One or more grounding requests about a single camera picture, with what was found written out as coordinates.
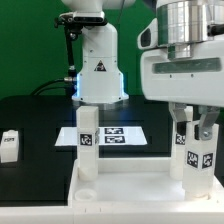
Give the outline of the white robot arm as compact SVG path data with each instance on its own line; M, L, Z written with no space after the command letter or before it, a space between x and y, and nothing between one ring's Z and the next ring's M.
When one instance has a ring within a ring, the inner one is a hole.
M128 98L117 62L117 31L106 9L136 0L61 0L70 8L62 24L70 39L83 36L83 67L75 100L115 103ZM142 91L167 101L173 119L184 122L187 104L199 107L199 138L210 140L224 107L224 0L148 0L156 16L139 34Z

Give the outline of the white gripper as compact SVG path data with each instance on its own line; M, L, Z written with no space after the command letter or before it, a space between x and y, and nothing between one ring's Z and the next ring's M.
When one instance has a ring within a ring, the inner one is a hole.
M142 54L140 65L144 96L170 102L175 131L186 134L184 103L200 105L198 138L211 140L219 107L224 107L224 44L197 44L192 58L173 61L164 49L151 50Z

